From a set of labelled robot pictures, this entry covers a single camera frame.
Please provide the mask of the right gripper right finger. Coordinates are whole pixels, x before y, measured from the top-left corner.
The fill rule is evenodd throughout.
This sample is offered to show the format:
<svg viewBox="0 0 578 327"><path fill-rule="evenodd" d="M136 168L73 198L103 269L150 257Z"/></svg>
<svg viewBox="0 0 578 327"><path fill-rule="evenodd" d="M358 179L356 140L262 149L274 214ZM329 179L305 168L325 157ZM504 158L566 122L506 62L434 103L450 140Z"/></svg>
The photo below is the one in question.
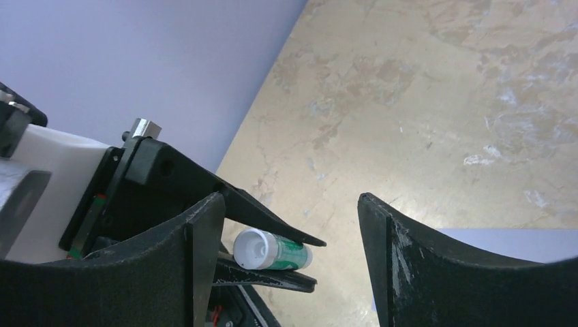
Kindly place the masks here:
<svg viewBox="0 0 578 327"><path fill-rule="evenodd" d="M577 260L492 253L405 216L372 193L357 205L381 326L576 326Z"/></svg>

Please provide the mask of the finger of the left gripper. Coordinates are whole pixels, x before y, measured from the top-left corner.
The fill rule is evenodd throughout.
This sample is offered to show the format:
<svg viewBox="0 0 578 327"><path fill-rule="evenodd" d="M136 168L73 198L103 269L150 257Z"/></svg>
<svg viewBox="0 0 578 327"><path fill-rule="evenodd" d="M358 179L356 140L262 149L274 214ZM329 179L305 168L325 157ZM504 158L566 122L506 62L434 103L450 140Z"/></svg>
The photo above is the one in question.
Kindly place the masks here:
<svg viewBox="0 0 578 327"><path fill-rule="evenodd" d="M317 280L293 270L248 270L229 253L219 252L213 286L260 285L294 292L312 293Z"/></svg>
<svg viewBox="0 0 578 327"><path fill-rule="evenodd" d="M206 170L164 142L143 139L125 176L130 181L187 202L195 203L218 192L224 198L226 218L298 243L326 246L325 241L292 227L245 190Z"/></svg>

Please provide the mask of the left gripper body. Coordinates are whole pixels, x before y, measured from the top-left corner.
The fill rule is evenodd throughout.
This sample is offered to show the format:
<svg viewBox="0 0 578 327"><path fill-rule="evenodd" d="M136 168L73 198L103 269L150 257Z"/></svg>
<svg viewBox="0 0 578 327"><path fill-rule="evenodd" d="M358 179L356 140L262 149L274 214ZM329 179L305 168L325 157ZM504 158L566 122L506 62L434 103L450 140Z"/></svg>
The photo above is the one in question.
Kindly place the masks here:
<svg viewBox="0 0 578 327"><path fill-rule="evenodd" d="M182 233L185 212L216 189L216 175L169 144L127 139L106 150L59 248L82 260L105 248L155 247Z"/></svg>

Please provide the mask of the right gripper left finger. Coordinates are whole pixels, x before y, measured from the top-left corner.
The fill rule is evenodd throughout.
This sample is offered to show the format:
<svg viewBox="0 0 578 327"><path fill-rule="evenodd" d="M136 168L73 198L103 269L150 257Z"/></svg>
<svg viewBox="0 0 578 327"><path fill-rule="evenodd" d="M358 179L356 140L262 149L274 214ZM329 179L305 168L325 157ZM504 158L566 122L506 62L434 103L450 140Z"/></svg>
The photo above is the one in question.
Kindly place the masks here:
<svg viewBox="0 0 578 327"><path fill-rule="evenodd" d="M2 326L204 326L225 216L213 193L182 233L85 260L1 263Z"/></svg>

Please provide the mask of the white green glue stick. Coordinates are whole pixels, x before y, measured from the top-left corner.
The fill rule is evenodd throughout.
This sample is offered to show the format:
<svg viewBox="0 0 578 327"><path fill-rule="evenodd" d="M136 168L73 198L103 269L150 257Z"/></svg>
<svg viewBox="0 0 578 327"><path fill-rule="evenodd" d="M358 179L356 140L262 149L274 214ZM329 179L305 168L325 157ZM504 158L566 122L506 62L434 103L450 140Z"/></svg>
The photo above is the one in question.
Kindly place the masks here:
<svg viewBox="0 0 578 327"><path fill-rule="evenodd" d="M256 228L243 230L235 238L232 256L247 270L300 270L313 261L309 247Z"/></svg>

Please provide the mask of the grey envelope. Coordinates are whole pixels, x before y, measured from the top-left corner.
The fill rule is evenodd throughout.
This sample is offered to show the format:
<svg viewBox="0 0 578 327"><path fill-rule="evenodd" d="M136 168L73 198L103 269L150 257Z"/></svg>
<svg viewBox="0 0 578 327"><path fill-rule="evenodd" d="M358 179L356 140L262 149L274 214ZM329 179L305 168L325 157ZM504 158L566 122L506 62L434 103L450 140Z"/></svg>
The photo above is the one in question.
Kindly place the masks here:
<svg viewBox="0 0 578 327"><path fill-rule="evenodd" d="M442 228L441 233L500 255L539 263L577 257L576 229Z"/></svg>

